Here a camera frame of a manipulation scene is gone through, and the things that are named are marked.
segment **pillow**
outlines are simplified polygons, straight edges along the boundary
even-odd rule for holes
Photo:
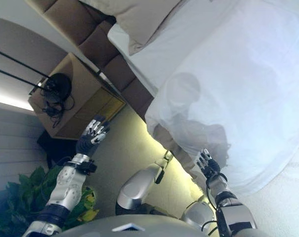
[[[129,35],[129,54],[142,49],[180,0],[80,0],[116,17]]]

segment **wooden nightstand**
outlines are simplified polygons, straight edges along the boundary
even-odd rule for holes
[[[75,102],[71,110],[64,112],[55,128],[50,117],[42,111],[45,101],[41,90],[36,90],[28,100],[52,138],[77,140],[96,114],[110,120],[125,105],[122,99],[111,93],[72,53],[69,53],[50,75],[55,73],[64,73],[70,78],[71,96]],[[65,108],[70,108],[72,104],[72,98],[68,97]]]

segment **white blanket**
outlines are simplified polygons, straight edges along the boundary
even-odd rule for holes
[[[299,14],[284,3],[240,1],[146,113],[150,134],[160,124],[193,159],[208,148],[236,194],[264,187],[299,147]]]

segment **white bed sheet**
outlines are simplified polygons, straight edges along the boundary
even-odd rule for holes
[[[217,26],[238,0],[188,0],[166,22],[158,37],[140,52],[128,54],[128,35],[115,24],[110,42],[124,56],[130,68],[155,97],[160,86],[183,59]]]
[[[161,86],[145,119],[152,136],[161,125],[192,159],[208,148],[236,194],[263,188],[299,147],[299,14],[240,1]]]

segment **cable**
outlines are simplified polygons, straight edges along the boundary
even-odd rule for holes
[[[203,224],[202,228],[201,228],[201,231],[203,231],[204,227],[209,224],[209,223],[216,223],[216,221],[207,221],[206,223]]]
[[[17,80],[19,80],[19,81],[21,81],[21,82],[24,82],[24,83],[27,83],[27,84],[29,84],[29,85],[32,85],[32,86],[34,86],[34,87],[36,87],[36,88],[39,88],[39,89],[48,91],[48,90],[47,90],[46,88],[44,88],[44,87],[41,87],[41,86],[36,85],[36,84],[34,84],[34,83],[31,83],[31,82],[29,82],[29,81],[27,81],[27,80],[24,80],[23,78],[19,78],[19,77],[15,76],[15,75],[13,75],[13,74],[11,74],[11,73],[7,73],[7,72],[5,72],[5,71],[3,71],[3,70],[1,70],[1,69],[0,69],[0,73],[2,73],[2,74],[4,74],[4,75],[7,75],[7,76],[9,76],[9,77],[15,78],[15,79],[17,79]]]
[[[46,78],[49,78],[49,76],[47,76],[46,74],[41,73],[40,71],[38,71],[38,70],[36,70],[36,69],[34,69],[34,68],[32,68],[32,67],[26,65],[25,63],[22,63],[21,61],[15,59],[15,58],[12,58],[11,56],[9,56],[9,55],[7,55],[7,54],[1,52],[1,51],[0,51],[0,54],[1,54],[2,56],[4,56],[4,57],[8,58],[8,59],[11,59],[12,61],[14,61],[14,62],[16,62],[16,63],[18,63],[18,64],[20,64],[20,65],[22,65],[22,66],[28,68],[28,69],[31,69],[33,72],[36,72],[36,73],[38,73],[38,74],[40,74],[40,75],[42,75],[42,76],[44,76],[44,77],[46,77]]]
[[[73,103],[70,108],[65,108],[65,102],[60,100],[57,103],[50,104],[48,101],[46,101],[46,107],[42,109],[44,113],[46,113],[50,120],[53,122],[52,128],[56,128],[57,125],[60,123],[64,112],[69,111],[74,108],[75,106],[75,99],[72,95],[69,95],[69,97],[72,99]]]
[[[216,230],[217,230],[217,226],[215,226],[214,229],[209,232],[208,236],[211,236],[211,234],[213,234],[213,232]]]
[[[211,206],[214,208],[214,210],[216,210],[216,207],[214,206],[214,204],[212,203],[211,199],[210,199],[210,195],[209,195],[209,186],[207,185],[207,197],[208,197],[208,200],[211,204]]]
[[[75,106],[75,99],[74,99],[74,97],[70,94],[69,95],[69,97],[72,99],[72,106],[69,108],[69,109],[65,109],[65,110],[72,110],[73,108],[74,108],[74,106]]]
[[[45,197],[44,193],[43,193],[43,182],[45,181],[45,179],[47,178],[47,175],[49,174],[49,172],[54,169],[61,161],[65,160],[65,159],[68,159],[71,160],[71,157],[63,157],[62,159],[60,159],[59,161],[57,161],[56,164],[53,165],[53,167],[45,174],[45,176],[43,177],[42,179],[42,182],[41,182],[41,195],[42,195],[42,198],[47,202],[48,199]]]

